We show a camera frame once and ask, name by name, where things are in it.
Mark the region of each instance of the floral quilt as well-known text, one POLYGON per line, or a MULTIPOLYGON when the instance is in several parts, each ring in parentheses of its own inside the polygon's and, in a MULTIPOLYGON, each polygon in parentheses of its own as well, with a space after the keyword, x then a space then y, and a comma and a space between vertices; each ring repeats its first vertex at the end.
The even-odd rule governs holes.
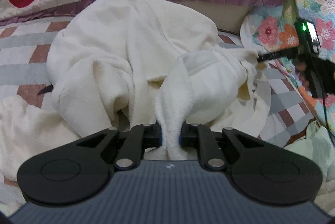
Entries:
MULTIPOLYGON (((286 0, 283 6, 255 7, 243 24, 249 27, 253 43, 273 52, 298 44, 294 28, 297 16, 314 22, 321 44, 319 57, 335 62, 335 0, 286 0)), ((310 92, 306 92, 291 61, 283 58, 281 64, 283 67, 277 63, 298 88, 312 112, 325 123, 322 99, 313 99, 310 92)), ((328 94, 325 105, 329 127, 335 135, 335 96, 328 94)))

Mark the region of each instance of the purple trim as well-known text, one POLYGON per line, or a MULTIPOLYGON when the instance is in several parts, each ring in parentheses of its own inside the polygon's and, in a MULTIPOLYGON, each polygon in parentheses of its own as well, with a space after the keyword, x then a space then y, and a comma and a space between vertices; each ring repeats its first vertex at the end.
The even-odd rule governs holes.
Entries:
MULTIPOLYGON (((54 17, 54 16, 75 16, 80 13, 87 6, 92 4, 95 0, 82 0, 70 4, 65 4, 57 6, 50 9, 41 10, 36 13, 24 15, 24 16, 15 16, 8 19, 0 20, 0 26, 6 26, 12 23, 23 23, 33 19, 40 19, 45 17, 54 17)), ((172 2, 183 1, 183 0, 167 0, 172 2)), ((237 6, 280 6, 283 5, 283 0, 199 0, 216 4, 230 4, 237 6)))

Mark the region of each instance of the pink flower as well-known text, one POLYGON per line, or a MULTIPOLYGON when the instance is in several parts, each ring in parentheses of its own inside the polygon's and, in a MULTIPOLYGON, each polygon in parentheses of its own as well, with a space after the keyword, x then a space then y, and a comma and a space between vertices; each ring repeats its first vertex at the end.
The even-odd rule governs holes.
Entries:
POLYGON ((267 17, 258 27, 258 39, 263 44, 274 45, 277 42, 278 26, 277 19, 273 16, 267 17))
MULTIPOLYGON (((318 101, 323 105, 322 98, 318 99, 318 101)), ((328 96, 325 99, 325 106, 326 108, 330 108, 335 103, 335 95, 328 94, 328 96)))
POLYGON ((322 48, 326 48, 329 51, 333 49, 335 40, 335 29, 333 29, 333 22, 324 22, 322 19, 316 19, 316 32, 322 39, 322 48))

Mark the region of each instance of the gray ribbed surface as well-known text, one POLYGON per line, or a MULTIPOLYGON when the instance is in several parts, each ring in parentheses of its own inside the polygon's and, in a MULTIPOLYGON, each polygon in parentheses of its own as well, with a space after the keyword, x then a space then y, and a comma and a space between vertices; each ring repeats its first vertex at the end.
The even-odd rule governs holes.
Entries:
POLYGON ((314 204, 274 208, 237 193, 222 173, 197 161, 142 161, 118 172, 104 192, 68 208, 23 206, 14 224, 323 224, 314 204))

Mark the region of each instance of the white fabric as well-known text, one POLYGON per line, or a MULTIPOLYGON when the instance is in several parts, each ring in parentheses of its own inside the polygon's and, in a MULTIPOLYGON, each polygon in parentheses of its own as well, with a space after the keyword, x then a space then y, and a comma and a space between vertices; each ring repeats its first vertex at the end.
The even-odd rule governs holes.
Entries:
POLYGON ((335 148, 327 129, 319 127, 316 121, 308 125, 305 139, 285 148, 315 162, 322 171, 324 182, 334 179, 335 148))
POLYGON ((335 179, 322 184, 314 203, 331 216, 335 216, 335 179))
POLYGON ((50 48, 47 68, 57 113, 27 106, 19 96, 1 103, 0 172, 16 180, 24 160, 118 126, 119 111, 130 127, 153 123, 156 114, 163 146, 147 152, 148 158, 192 156, 178 145, 184 119, 257 136, 269 112, 270 86, 260 74, 255 82, 261 92, 253 91, 255 52, 222 49, 219 42, 215 24, 182 5, 97 0, 50 48))

